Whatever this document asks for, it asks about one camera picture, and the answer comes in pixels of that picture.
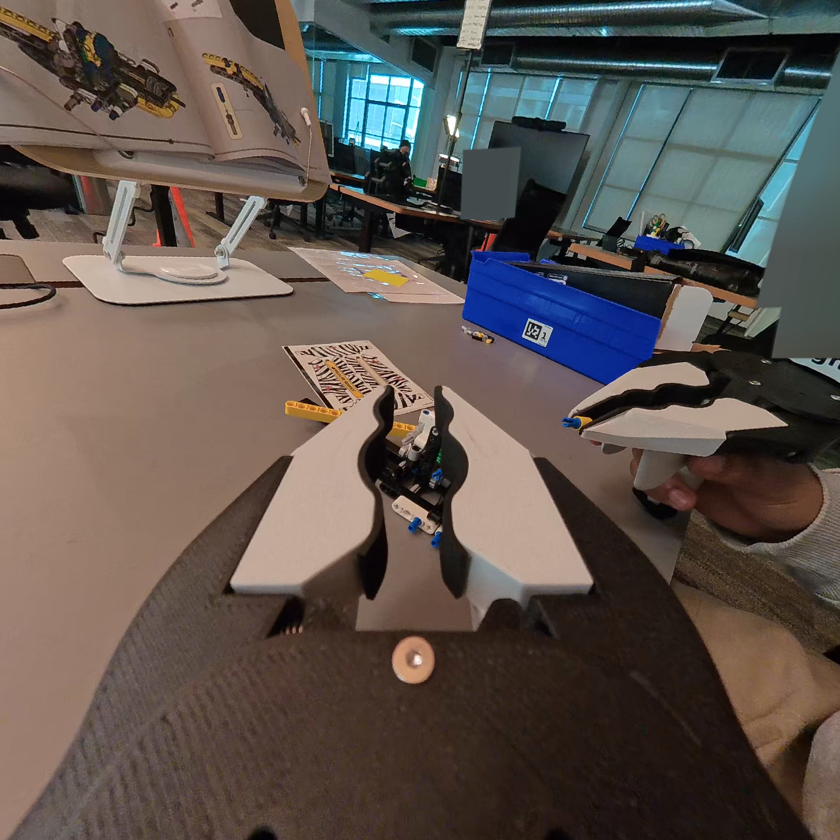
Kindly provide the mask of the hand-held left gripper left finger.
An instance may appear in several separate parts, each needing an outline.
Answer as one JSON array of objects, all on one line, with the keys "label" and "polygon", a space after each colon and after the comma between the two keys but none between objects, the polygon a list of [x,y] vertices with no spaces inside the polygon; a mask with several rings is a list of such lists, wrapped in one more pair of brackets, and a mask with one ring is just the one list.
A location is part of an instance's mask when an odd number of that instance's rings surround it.
[{"label": "hand-held left gripper left finger", "polygon": [[379,386],[284,459],[229,582],[239,595],[373,600],[387,566],[382,494],[394,391]]}]

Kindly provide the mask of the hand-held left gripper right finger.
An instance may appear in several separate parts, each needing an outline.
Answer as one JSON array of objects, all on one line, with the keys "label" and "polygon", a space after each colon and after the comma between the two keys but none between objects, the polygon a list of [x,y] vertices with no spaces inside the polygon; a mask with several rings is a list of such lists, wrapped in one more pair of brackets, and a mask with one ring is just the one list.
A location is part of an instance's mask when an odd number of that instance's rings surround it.
[{"label": "hand-held left gripper right finger", "polygon": [[434,389],[449,481],[441,575],[473,623],[494,602],[588,595],[594,581],[530,452],[452,389]]}]

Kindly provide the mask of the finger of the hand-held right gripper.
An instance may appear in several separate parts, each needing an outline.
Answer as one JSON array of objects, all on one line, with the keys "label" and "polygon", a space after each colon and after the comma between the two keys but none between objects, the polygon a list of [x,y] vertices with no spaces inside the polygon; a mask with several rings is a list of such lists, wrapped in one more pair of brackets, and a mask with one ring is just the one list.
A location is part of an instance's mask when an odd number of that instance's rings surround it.
[{"label": "finger of the hand-held right gripper", "polygon": [[603,385],[569,411],[592,423],[631,408],[700,407],[712,401],[708,373],[687,361],[640,366]]},{"label": "finger of the hand-held right gripper", "polygon": [[787,427],[769,410],[722,397],[707,406],[628,408],[585,427],[581,436],[600,444],[673,455],[710,456],[730,433]]}]

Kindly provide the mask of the black yellow lego vehicle model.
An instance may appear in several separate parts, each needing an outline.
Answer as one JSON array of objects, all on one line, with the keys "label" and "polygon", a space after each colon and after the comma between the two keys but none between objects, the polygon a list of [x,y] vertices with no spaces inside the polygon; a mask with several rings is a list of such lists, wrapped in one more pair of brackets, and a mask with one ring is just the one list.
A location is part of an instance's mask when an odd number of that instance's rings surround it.
[{"label": "black yellow lego vehicle model", "polygon": [[383,412],[383,396],[376,392],[347,412],[308,400],[286,403],[289,417],[320,429],[291,456],[271,502],[273,532],[327,558],[350,550],[385,555],[391,511],[406,531],[438,546],[449,481],[434,410],[385,429],[383,421],[394,416]]}]

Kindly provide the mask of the person's right forearm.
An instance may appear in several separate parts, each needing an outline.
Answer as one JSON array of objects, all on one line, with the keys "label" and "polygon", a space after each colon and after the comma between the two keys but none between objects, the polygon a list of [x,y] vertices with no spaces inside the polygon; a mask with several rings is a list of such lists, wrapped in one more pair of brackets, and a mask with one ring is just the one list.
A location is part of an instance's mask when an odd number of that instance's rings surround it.
[{"label": "person's right forearm", "polygon": [[822,508],[804,531],[782,542],[748,542],[707,522],[730,549],[768,561],[834,609],[839,608],[839,470],[812,469],[822,486]]}]

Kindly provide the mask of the lego instruction booklet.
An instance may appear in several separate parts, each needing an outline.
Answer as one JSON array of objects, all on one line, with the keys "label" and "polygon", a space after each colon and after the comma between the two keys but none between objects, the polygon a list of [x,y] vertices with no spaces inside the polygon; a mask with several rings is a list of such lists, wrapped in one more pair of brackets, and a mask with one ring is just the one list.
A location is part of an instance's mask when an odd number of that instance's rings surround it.
[{"label": "lego instruction booklet", "polygon": [[276,2],[2,2],[2,143],[322,169]]}]

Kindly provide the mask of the person's right hand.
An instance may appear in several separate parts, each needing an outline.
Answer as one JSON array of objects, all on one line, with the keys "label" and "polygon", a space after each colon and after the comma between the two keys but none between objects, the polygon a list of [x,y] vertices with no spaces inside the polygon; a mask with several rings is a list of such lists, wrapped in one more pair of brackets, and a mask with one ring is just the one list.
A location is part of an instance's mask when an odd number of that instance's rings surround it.
[{"label": "person's right hand", "polygon": [[691,457],[692,487],[675,475],[647,490],[653,500],[694,511],[748,543],[780,543],[810,527],[823,509],[823,484],[808,465],[745,455]]}]

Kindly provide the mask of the black bag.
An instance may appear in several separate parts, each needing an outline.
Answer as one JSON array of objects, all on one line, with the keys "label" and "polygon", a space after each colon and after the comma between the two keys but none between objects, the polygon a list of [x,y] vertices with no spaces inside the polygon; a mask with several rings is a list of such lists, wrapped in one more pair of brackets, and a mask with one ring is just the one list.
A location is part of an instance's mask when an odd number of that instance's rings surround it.
[{"label": "black bag", "polygon": [[749,261],[701,248],[672,248],[667,253],[649,251],[651,267],[705,285],[756,298],[765,268]]}]

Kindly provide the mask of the zebra striped sticker sheet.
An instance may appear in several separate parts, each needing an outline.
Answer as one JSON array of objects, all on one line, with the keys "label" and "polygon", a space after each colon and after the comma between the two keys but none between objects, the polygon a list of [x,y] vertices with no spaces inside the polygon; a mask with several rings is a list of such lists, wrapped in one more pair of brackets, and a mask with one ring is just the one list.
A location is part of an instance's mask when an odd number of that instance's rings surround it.
[{"label": "zebra striped sticker sheet", "polygon": [[434,398],[369,340],[286,345],[287,357],[326,407],[346,411],[377,389],[394,392],[394,415],[429,410]]}]

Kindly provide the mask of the blue storage bin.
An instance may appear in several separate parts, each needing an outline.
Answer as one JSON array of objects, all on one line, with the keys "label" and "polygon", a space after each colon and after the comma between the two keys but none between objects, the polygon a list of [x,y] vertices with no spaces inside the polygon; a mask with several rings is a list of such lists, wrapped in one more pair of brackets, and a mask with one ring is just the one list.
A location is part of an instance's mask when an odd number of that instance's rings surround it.
[{"label": "blue storage bin", "polygon": [[604,297],[609,273],[531,264],[523,253],[475,251],[469,267],[466,321],[606,384],[648,360],[662,329],[665,304],[643,293]]}]

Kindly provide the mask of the large black monitor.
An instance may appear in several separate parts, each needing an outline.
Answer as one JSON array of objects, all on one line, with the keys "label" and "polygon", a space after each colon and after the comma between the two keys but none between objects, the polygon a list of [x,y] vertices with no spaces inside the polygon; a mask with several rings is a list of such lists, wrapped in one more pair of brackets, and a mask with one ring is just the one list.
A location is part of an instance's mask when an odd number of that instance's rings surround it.
[{"label": "large black monitor", "polygon": [[489,148],[518,149],[519,165],[513,215],[501,223],[488,250],[537,255],[571,194],[589,139],[562,121],[514,117],[494,123]]}]

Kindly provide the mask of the clear plastic sheet yellow patch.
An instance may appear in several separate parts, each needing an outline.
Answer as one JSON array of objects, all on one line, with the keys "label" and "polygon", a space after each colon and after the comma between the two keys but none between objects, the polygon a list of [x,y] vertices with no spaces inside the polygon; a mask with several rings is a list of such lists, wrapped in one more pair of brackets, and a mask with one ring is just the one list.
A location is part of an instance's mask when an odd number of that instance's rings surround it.
[{"label": "clear plastic sheet yellow patch", "polygon": [[464,301],[395,257],[320,248],[292,247],[290,251],[346,293],[426,305],[460,305]]}]

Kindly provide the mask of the white book stand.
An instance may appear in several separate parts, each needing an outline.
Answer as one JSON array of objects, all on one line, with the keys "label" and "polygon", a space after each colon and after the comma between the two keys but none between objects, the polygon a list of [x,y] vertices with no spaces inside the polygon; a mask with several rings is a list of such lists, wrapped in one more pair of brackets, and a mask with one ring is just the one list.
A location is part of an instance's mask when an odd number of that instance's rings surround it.
[{"label": "white book stand", "polygon": [[[269,199],[313,203],[324,197],[332,182],[298,18],[291,2],[276,1],[276,5],[287,51],[307,77],[308,106],[301,113],[313,131],[316,149],[322,153],[322,169],[315,177],[306,175],[300,180],[267,169],[210,164],[195,155],[141,153],[123,158],[113,152],[12,145],[51,169],[118,181],[101,254],[63,259],[63,265],[95,298],[117,305],[151,305],[282,297],[292,293],[284,280],[234,257],[239,243]],[[209,257],[167,256],[162,248],[151,256],[127,257],[123,253],[123,240],[142,185],[235,193],[247,196],[247,200]]]}]

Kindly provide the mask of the tan pillow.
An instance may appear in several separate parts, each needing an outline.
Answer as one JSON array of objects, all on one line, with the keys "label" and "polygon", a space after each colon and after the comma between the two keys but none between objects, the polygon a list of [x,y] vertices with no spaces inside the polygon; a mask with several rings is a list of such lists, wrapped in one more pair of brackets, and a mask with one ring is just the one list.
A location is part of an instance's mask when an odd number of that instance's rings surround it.
[{"label": "tan pillow", "polygon": [[839,711],[839,667],[786,628],[673,583],[752,749],[801,818],[805,737]]}]

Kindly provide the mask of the hanging white paper sheet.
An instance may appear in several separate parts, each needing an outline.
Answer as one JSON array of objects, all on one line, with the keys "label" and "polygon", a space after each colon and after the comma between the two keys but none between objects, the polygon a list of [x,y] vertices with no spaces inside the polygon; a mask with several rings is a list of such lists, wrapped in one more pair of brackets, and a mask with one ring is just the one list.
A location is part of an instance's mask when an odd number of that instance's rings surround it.
[{"label": "hanging white paper sheet", "polygon": [[482,48],[490,15],[491,0],[467,0],[458,32],[457,49],[476,51]]}]

